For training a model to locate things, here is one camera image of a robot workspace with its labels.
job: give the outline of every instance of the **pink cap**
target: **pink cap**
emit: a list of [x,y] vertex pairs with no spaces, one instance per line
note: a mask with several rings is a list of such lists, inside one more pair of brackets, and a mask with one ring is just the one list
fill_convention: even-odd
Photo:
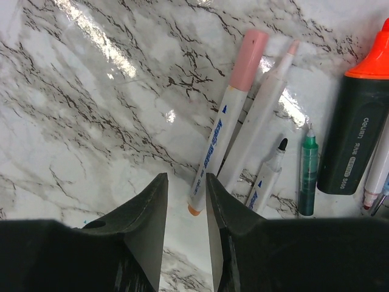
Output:
[[269,35],[258,29],[246,32],[232,70],[230,86],[240,91],[250,90],[268,39]]

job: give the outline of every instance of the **white pen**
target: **white pen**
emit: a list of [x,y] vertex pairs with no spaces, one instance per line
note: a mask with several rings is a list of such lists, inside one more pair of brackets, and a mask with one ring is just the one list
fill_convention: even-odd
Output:
[[190,190],[188,210],[194,216],[199,215],[205,207],[205,174],[216,175],[219,171],[268,38],[267,33],[256,29],[248,30],[244,36],[206,151]]
[[365,199],[363,207],[368,210],[381,193],[389,173],[389,119],[385,122],[384,130],[378,142],[376,154],[365,184]]
[[281,162],[285,154],[286,146],[287,139],[284,138],[275,151],[274,156],[262,165],[249,199],[247,200],[246,206],[259,215],[265,209],[274,185],[281,174]]
[[228,192],[233,190],[249,157],[252,145],[265,130],[266,123],[285,89],[285,77],[292,65],[298,43],[295,40],[281,63],[274,70],[269,71],[220,170],[218,179]]

